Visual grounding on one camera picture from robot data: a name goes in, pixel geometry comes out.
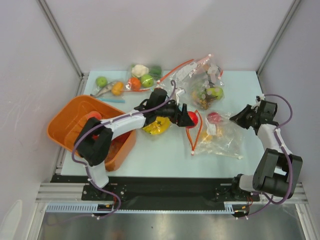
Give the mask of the zip bag with orange seal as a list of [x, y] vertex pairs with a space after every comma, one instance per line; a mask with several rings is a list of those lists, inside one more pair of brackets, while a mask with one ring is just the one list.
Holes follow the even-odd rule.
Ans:
[[[194, 111], [198, 116], [198, 124], [194, 128], [186, 128], [187, 140], [190, 144], [190, 154], [216, 154], [236, 159], [242, 159], [243, 130], [229, 120], [230, 113], [211, 111], [209, 113]], [[211, 142], [201, 141], [201, 132], [213, 135]]]

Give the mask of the peach apple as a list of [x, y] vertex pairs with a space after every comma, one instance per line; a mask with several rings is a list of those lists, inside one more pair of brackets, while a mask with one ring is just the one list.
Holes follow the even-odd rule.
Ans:
[[91, 111], [90, 113], [88, 113], [86, 115], [86, 118], [87, 119], [96, 118], [97, 120], [101, 120], [102, 119], [102, 115], [97, 111]]

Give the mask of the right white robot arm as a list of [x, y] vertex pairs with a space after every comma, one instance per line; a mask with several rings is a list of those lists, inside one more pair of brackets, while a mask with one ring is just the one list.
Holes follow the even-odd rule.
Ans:
[[242, 201], [249, 193], [259, 193], [273, 204], [290, 199], [301, 173], [303, 159], [294, 155], [281, 136], [281, 124], [274, 121], [278, 104], [257, 97], [255, 105], [246, 105], [229, 118], [243, 129], [252, 128], [262, 143], [264, 153], [252, 175], [238, 174], [233, 178], [231, 196]]

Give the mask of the red apple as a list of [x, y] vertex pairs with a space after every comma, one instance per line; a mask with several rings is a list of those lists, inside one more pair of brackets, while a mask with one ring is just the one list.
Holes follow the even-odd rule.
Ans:
[[193, 122], [193, 126], [188, 126], [189, 129], [192, 129], [194, 127], [196, 127], [199, 123], [199, 118], [197, 116], [197, 114], [193, 111], [188, 111], [188, 115], [190, 117], [190, 119], [192, 120]]

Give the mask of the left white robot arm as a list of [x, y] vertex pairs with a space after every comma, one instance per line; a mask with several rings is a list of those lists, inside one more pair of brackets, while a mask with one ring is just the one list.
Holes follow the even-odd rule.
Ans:
[[74, 142], [71, 154], [78, 153], [84, 159], [78, 161], [72, 157], [74, 162], [84, 165], [88, 181], [94, 186], [92, 194], [97, 199], [105, 200], [110, 195], [105, 159], [112, 141], [123, 134], [150, 125], [157, 117], [169, 118], [171, 123], [179, 127], [195, 126], [188, 114], [187, 105], [184, 103], [179, 107], [162, 88], [154, 89], [148, 99], [128, 113], [105, 120], [91, 117], [86, 121]]

